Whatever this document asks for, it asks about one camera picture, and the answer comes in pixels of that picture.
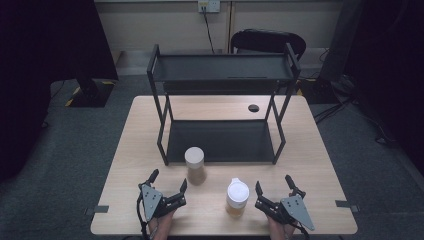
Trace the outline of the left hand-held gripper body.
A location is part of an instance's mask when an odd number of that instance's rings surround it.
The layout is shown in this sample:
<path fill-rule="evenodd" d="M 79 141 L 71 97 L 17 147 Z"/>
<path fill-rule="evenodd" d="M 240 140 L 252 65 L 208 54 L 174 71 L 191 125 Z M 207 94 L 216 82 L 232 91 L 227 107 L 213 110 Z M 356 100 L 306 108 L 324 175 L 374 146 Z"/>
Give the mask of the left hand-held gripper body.
<path fill-rule="evenodd" d="M 137 216 L 141 221 L 151 221 L 186 205 L 185 194 L 177 193 L 165 197 L 154 187 L 145 183 L 139 185 L 140 194 L 137 199 Z"/>

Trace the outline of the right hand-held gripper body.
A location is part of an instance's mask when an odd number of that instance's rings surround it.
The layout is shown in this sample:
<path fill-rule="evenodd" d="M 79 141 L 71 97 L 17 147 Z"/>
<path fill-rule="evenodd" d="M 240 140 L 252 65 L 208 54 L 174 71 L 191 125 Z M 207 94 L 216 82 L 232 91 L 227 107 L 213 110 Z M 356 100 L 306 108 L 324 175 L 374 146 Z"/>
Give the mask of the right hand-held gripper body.
<path fill-rule="evenodd" d="M 299 195 L 282 198 L 279 202 L 272 202 L 264 196 L 259 196 L 255 207 L 280 224 L 298 222 L 302 227 L 311 231 L 315 230 L 306 205 Z"/>

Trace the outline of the spice jar white lid yellow button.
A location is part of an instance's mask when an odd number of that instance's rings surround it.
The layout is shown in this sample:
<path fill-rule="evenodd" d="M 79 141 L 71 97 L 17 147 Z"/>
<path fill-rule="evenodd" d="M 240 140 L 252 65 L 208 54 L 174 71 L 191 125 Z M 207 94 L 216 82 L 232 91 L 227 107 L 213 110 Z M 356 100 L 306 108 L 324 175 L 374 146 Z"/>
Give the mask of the spice jar white lid yellow button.
<path fill-rule="evenodd" d="M 250 196 L 249 187 L 239 178 L 232 178 L 227 187 L 226 211 L 234 218 L 243 215 Z"/>

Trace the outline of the spice jar with beige lid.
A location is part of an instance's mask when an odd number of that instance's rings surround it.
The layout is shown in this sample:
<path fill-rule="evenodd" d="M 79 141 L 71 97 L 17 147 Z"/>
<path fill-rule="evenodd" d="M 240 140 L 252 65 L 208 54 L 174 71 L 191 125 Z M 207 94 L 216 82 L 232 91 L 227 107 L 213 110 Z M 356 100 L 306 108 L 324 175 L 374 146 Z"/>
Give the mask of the spice jar with beige lid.
<path fill-rule="evenodd" d="M 193 185 L 201 185 L 207 174 L 204 167 L 204 152 L 199 147 L 190 147 L 184 154 L 187 166 L 187 179 Z"/>

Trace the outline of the black metal two-tier rack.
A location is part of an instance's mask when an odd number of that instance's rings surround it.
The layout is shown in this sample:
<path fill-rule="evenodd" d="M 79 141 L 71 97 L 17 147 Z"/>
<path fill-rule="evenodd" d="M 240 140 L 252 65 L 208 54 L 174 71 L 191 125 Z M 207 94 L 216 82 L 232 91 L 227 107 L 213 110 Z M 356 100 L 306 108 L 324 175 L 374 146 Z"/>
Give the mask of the black metal two-tier rack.
<path fill-rule="evenodd" d="M 163 54 L 153 48 L 147 76 L 158 112 L 157 146 L 166 165 L 199 147 L 208 163 L 275 164 L 282 120 L 301 72 L 283 53 Z M 259 107 L 256 113 L 248 106 Z"/>

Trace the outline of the person's right hand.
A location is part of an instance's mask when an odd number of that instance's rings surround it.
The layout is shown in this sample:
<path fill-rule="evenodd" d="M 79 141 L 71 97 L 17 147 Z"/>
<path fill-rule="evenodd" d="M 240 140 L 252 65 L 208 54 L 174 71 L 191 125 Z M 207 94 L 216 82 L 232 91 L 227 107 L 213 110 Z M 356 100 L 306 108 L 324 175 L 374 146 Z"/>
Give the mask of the person's right hand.
<path fill-rule="evenodd" d="M 269 237 L 271 240 L 291 240 L 295 228 L 291 225 L 282 225 L 271 217 L 267 217 Z"/>

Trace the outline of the person's left hand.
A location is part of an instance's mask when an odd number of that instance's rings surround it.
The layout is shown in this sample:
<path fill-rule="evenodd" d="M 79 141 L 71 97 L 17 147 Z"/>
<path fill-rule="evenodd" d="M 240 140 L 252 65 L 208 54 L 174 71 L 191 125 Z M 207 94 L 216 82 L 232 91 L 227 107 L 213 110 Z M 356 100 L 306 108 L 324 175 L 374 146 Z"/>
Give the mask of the person's left hand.
<path fill-rule="evenodd" d="M 171 230 L 174 211 L 159 218 L 153 218 L 149 223 L 150 240 L 167 240 Z"/>

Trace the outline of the black stand base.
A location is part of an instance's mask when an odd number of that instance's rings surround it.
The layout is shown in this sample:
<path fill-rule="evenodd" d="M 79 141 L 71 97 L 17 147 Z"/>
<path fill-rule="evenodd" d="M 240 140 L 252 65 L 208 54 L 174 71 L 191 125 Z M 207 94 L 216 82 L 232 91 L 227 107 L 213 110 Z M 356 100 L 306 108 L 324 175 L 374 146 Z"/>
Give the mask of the black stand base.
<path fill-rule="evenodd" d="M 102 108 L 115 86 L 113 81 L 91 81 L 89 87 L 77 87 L 66 102 L 66 107 Z"/>

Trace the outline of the black chair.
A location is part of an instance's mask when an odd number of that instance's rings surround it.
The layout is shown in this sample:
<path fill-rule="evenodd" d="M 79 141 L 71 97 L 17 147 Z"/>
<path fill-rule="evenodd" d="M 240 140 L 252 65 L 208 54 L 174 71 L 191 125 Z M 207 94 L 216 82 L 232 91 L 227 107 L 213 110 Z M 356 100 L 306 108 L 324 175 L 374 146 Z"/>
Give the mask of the black chair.
<path fill-rule="evenodd" d="M 300 59 L 306 50 L 306 42 L 302 37 L 295 33 L 263 29 L 244 29 L 236 32 L 230 40 L 230 52 L 283 53 L 287 43 L 291 45 L 297 59 Z"/>

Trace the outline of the black curtain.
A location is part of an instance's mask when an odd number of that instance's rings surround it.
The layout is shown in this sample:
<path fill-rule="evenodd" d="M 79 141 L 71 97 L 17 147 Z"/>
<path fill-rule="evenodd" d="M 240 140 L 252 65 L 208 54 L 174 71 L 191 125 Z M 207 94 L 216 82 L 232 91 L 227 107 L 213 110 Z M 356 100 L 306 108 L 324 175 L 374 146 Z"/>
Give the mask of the black curtain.
<path fill-rule="evenodd" d="M 0 0 L 0 183 L 24 167 L 53 82 L 116 78 L 94 0 Z"/>
<path fill-rule="evenodd" d="M 424 0 L 365 0 L 346 71 L 424 176 Z"/>

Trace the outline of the grey metal table bracket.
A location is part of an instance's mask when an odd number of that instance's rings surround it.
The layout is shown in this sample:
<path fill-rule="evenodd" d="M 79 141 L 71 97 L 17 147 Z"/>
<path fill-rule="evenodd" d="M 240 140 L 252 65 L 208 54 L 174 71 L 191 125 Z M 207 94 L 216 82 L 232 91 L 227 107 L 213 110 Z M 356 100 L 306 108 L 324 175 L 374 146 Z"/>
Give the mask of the grey metal table bracket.
<path fill-rule="evenodd" d="M 91 216 L 96 213 L 107 213 L 108 210 L 109 210 L 108 205 L 97 205 L 97 206 L 94 206 L 93 208 L 86 208 L 84 211 L 84 214 Z"/>
<path fill-rule="evenodd" d="M 339 208 L 348 208 L 352 213 L 357 213 L 360 211 L 358 205 L 352 205 L 347 200 L 335 200 L 335 204 Z"/>

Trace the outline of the white wall socket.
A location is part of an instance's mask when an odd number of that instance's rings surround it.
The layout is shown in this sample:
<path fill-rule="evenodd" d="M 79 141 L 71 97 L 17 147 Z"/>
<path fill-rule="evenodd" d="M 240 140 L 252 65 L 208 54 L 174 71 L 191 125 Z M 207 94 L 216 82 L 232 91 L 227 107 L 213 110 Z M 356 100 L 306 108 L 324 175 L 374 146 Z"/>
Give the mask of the white wall socket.
<path fill-rule="evenodd" d="M 198 12 L 199 13 L 219 13 L 220 12 L 220 0 L 198 0 Z"/>

